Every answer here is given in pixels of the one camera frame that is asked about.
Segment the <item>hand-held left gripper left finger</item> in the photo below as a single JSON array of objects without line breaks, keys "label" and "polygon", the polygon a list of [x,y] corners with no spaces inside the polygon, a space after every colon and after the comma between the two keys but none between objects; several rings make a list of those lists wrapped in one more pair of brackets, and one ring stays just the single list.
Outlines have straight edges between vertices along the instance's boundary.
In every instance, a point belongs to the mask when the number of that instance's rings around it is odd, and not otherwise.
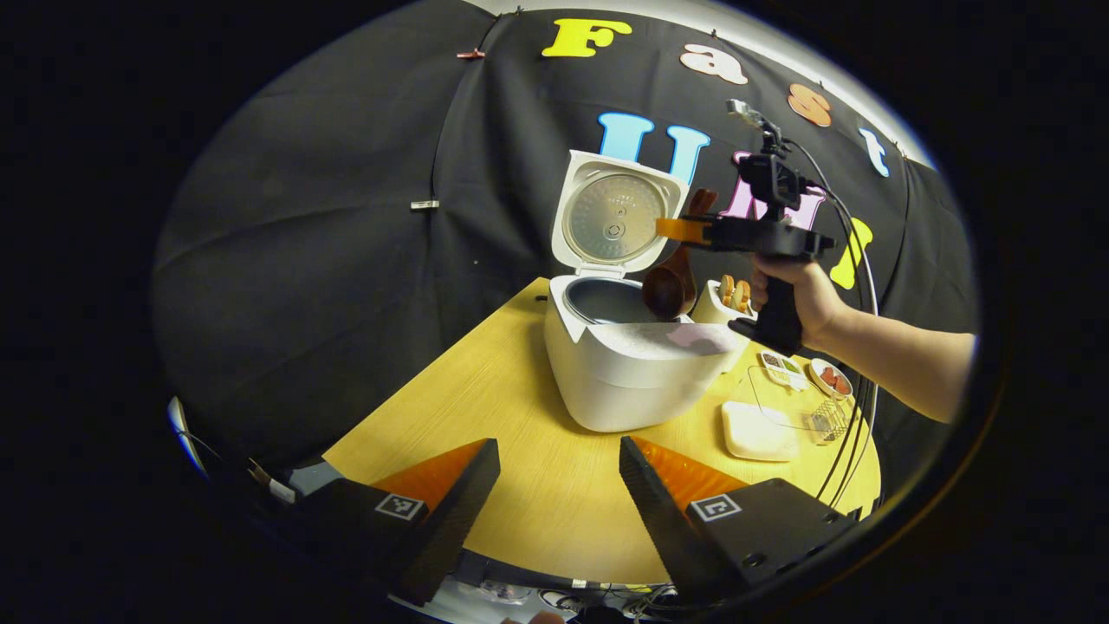
[{"label": "hand-held left gripper left finger", "polygon": [[292,536],[373,599],[421,607],[456,567],[500,471],[499,444],[484,438],[372,484],[339,477],[289,507]]}]

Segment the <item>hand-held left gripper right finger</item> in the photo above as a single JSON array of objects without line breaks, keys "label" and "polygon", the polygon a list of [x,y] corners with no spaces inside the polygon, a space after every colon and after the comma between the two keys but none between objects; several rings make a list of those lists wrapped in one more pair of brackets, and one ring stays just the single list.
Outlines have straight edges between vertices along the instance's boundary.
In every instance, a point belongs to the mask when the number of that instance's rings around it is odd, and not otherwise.
[{"label": "hand-held left gripper right finger", "polygon": [[859,522],[783,478],[749,484],[641,436],[619,470],[678,596],[693,607],[760,589]]}]

